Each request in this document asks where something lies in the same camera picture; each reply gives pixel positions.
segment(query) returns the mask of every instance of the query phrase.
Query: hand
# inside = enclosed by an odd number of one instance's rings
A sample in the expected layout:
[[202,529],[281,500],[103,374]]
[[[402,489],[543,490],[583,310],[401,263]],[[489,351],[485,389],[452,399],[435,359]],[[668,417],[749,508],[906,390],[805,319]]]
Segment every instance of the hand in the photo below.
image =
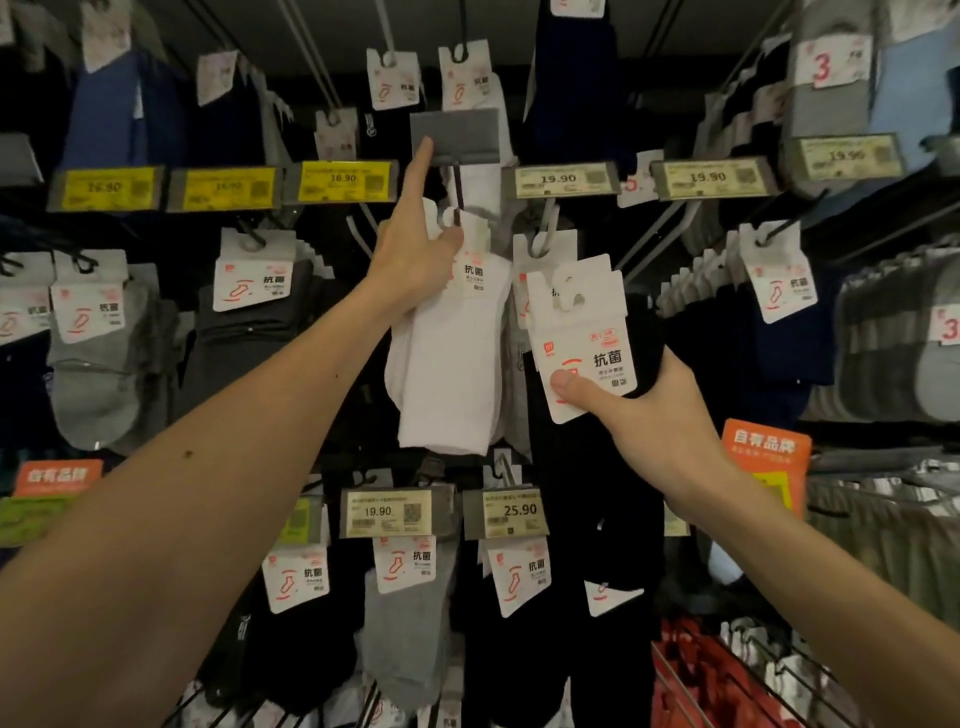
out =
[[554,372],[550,384],[570,404],[600,419],[627,464],[667,495],[682,517],[720,472],[735,468],[713,429],[693,372],[669,349],[663,351],[657,384],[636,400],[613,395],[566,370]]
[[464,244],[460,228],[447,228],[437,240],[426,235],[423,185],[432,157],[433,139],[426,137],[407,167],[403,194],[394,214],[380,224],[368,273],[369,278],[380,278],[385,285],[396,288],[403,308],[399,313],[444,290],[453,258]]

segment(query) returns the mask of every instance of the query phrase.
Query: left hand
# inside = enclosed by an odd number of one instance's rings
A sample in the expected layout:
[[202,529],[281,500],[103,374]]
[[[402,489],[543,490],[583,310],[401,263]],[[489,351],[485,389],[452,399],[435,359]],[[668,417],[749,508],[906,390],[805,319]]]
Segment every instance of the left hand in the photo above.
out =
[[407,167],[403,194],[390,220],[380,224],[368,278],[380,278],[398,286],[397,294],[406,312],[444,290],[450,280],[453,258],[464,244],[460,228],[447,228],[437,240],[426,234],[423,185],[433,157],[428,136]]

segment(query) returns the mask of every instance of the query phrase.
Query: white hang tag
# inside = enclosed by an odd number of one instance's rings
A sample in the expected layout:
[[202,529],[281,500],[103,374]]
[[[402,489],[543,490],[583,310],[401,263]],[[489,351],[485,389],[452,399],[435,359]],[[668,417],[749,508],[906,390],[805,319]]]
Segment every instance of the white hang tag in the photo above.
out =
[[132,48],[132,0],[82,2],[84,66],[96,73]]
[[330,593],[324,546],[277,548],[260,568],[275,615]]
[[254,250],[259,244],[249,236],[231,229],[222,231],[213,278],[214,311],[232,311],[290,295],[297,239],[272,232],[282,231],[260,231],[267,245]]
[[550,11],[557,17],[603,17],[607,0],[550,0]]
[[800,44],[794,85],[814,88],[869,81],[874,37],[862,34],[823,36]]
[[[538,232],[534,238],[534,248],[543,250],[549,232]],[[540,257],[532,257],[527,246],[526,235],[514,235],[514,301],[516,303],[516,322],[521,330],[527,330],[527,318],[530,315],[530,292],[527,289],[527,276],[541,271],[553,279],[553,272],[561,265],[577,261],[577,231],[554,231],[549,238],[550,247]]]
[[607,614],[611,609],[616,609],[621,604],[626,604],[643,594],[644,590],[637,589],[633,592],[620,592],[617,589],[602,584],[591,584],[584,582],[584,588],[587,590],[587,605],[590,609],[591,617],[599,617]]
[[956,16],[951,0],[886,0],[890,32],[895,43],[943,30]]
[[436,536],[380,536],[373,541],[376,590],[383,595],[437,578]]
[[80,273],[69,255],[54,253],[56,282],[50,286],[57,328],[64,344],[76,344],[127,325],[123,287],[129,277],[127,254],[118,250],[83,251],[99,265]]
[[636,153],[636,174],[620,185],[620,194],[616,197],[616,206],[633,207],[659,200],[660,195],[654,187],[654,176],[650,171],[650,162],[663,161],[663,149]]
[[370,82],[370,97],[373,109],[402,109],[420,102],[420,62],[417,54],[397,51],[393,65],[384,65],[378,51],[367,49],[367,80]]
[[441,47],[440,74],[444,82],[444,111],[475,109],[490,95],[490,44],[486,40],[467,43],[467,57],[461,58],[463,43],[458,43],[451,55],[449,48]]
[[933,306],[927,340],[945,347],[960,344],[960,303]]
[[527,287],[534,359],[557,425],[586,414],[553,391],[550,377],[558,369],[585,376],[619,397],[636,389],[623,275],[611,271],[609,255],[557,268],[552,285],[543,273],[531,273]]
[[54,262],[49,253],[7,253],[20,263],[13,277],[0,278],[0,346],[50,328],[50,286]]
[[509,617],[553,581],[546,538],[497,539],[488,552],[500,615]]
[[205,107],[233,90],[240,51],[200,56],[197,61],[197,105]]
[[321,161],[356,161],[357,109],[334,109],[329,117],[317,111],[317,155]]
[[763,223],[759,230],[740,226],[740,257],[756,291],[763,321],[774,324],[817,303],[810,261],[801,250],[800,223],[764,247],[759,243],[781,223]]

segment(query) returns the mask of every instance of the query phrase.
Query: skin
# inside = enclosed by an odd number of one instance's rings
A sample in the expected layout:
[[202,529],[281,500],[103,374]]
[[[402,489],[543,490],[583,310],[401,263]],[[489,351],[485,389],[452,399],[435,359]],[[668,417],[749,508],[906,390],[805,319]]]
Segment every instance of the skin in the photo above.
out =
[[[431,154],[427,140],[349,296],[110,473],[0,572],[0,725],[166,717],[274,544],[373,348],[446,285],[463,236],[427,238],[420,200]],[[879,728],[957,724],[960,636],[740,471],[672,353],[638,400],[566,372],[552,384],[737,560]]]

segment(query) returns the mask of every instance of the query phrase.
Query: price tag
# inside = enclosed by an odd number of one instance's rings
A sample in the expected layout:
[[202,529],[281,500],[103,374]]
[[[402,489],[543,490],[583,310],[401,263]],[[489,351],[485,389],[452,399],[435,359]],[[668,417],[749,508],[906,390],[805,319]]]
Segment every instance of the price tag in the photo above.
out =
[[515,174],[516,197],[519,200],[615,195],[620,192],[619,180],[614,185],[608,165],[604,162],[558,167],[519,167]]
[[929,341],[939,342],[945,347],[960,344],[960,303],[933,307]]
[[798,142],[811,182],[882,180],[904,174],[893,134],[822,136]]
[[43,538],[73,500],[71,496],[0,499],[0,548],[16,548]]
[[274,207],[274,167],[191,169],[186,173],[184,212]]
[[768,197],[777,191],[769,164],[759,157],[653,162],[650,168],[663,200]]
[[429,489],[350,491],[347,538],[428,536],[433,530],[433,495]]
[[64,212],[135,212],[155,206],[154,167],[71,169],[64,175]]
[[302,203],[390,201],[389,161],[306,161],[300,176]]
[[483,517],[488,539],[550,534],[539,488],[485,491]]

